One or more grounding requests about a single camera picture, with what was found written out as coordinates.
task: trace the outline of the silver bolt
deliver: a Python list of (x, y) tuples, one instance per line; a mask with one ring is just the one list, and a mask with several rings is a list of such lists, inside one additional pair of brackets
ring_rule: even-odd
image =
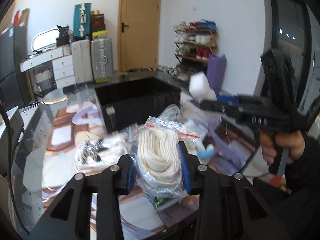
[(238, 172), (238, 173), (235, 174), (235, 178), (238, 179), (238, 180), (241, 180), (241, 179), (243, 179), (243, 175)]
[(77, 174), (75, 175), (75, 179), (76, 179), (76, 180), (81, 180), (81, 179), (83, 179), (83, 174), (82, 174), (82, 173), (77, 173)]
[(198, 170), (199, 170), (199, 171), (206, 171), (207, 169), (208, 169), (208, 167), (205, 166), (205, 165), (199, 165), (199, 166), (198, 166)]
[(112, 165), (111, 167), (110, 167), (110, 170), (111, 171), (119, 171), (119, 169), (120, 169), (120, 167), (119, 167), (119, 165)]

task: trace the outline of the white suitcase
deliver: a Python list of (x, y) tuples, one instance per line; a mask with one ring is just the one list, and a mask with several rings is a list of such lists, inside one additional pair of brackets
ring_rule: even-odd
[(76, 83), (93, 81), (90, 59), (90, 41), (81, 40), (72, 43), (72, 63)]

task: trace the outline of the black cable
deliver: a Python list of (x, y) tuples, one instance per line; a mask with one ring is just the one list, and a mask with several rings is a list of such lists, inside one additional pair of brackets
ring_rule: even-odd
[(9, 118), (7, 116), (6, 111), (4, 110), (3, 106), (0, 104), (0, 114), (4, 120), (5, 126), (6, 126), (6, 130), (7, 130), (7, 135), (8, 135), (8, 165), (7, 165), (7, 172), (8, 172), (8, 183), (9, 183), (9, 192), (10, 192), (10, 197), (12, 200), (12, 205), (13, 205), (13, 209), (14, 212), (17, 216), (17, 219), (20, 223), (20, 225), (22, 226), (22, 228), (26, 231), (26, 233), (28, 235), (30, 235), (29, 231), (25, 228), (25, 226), (23, 225), (21, 218), (19, 216), (18, 213), (18, 209), (16, 206), (16, 202), (14, 200), (14, 195), (13, 195), (13, 189), (12, 189), (12, 181), (11, 181), (11, 153), (12, 153), (12, 138), (11, 138), (11, 126), (10, 126), (10, 122), (9, 122)]

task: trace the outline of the person's hand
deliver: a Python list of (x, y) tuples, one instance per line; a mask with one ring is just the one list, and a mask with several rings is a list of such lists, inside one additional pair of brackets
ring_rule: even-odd
[[(263, 158), (271, 165), (277, 155), (272, 139), (263, 130), (260, 131), (260, 144), (262, 147)], [(276, 145), (280, 147), (289, 147), (289, 157), (287, 163), (298, 160), (304, 152), (305, 141), (301, 131), (293, 133), (277, 133)]]

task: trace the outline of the drawer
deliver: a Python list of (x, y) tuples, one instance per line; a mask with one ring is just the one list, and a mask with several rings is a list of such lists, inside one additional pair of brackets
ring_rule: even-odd
[(24, 72), (30, 68), (36, 67), (47, 61), (56, 59), (58, 57), (63, 57), (63, 51), (64, 51), (63, 48), (59, 47), (56, 49), (51, 49), (47, 52), (43, 52), (40, 55), (35, 56), (34, 58), (31, 58), (25, 62), (20, 63), (20, 71)]
[(73, 65), (53, 70), (54, 78), (60, 79), (68, 76), (74, 76)]
[(52, 66), (54, 70), (70, 65), (72, 65), (72, 55), (57, 58), (52, 61)]
[(75, 76), (69, 76), (56, 80), (57, 88), (64, 88), (76, 83)]

